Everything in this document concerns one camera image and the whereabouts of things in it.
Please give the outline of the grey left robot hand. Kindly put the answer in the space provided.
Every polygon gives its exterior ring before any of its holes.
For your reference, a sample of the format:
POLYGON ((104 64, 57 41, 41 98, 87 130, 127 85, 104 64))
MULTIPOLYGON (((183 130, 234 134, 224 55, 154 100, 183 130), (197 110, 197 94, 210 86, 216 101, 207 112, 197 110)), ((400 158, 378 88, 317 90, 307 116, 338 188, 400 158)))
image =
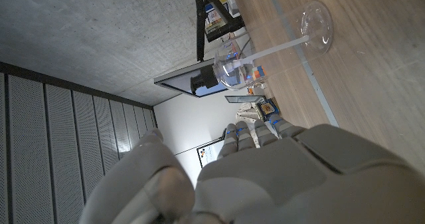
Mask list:
POLYGON ((226 127, 218 158, 192 182, 146 132, 99 182, 81 223, 423 223, 424 175, 329 124, 278 115, 226 127))

